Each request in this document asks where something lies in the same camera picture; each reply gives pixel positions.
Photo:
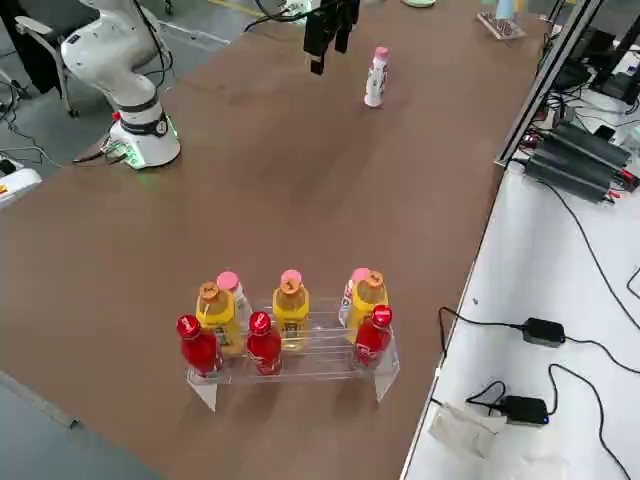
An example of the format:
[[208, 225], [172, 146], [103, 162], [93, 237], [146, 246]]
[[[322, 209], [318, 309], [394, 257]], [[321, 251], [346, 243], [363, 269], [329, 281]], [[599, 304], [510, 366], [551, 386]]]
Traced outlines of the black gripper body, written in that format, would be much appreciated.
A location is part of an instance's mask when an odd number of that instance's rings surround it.
[[347, 9], [358, 13], [359, 0], [313, 0], [309, 2], [309, 10]]

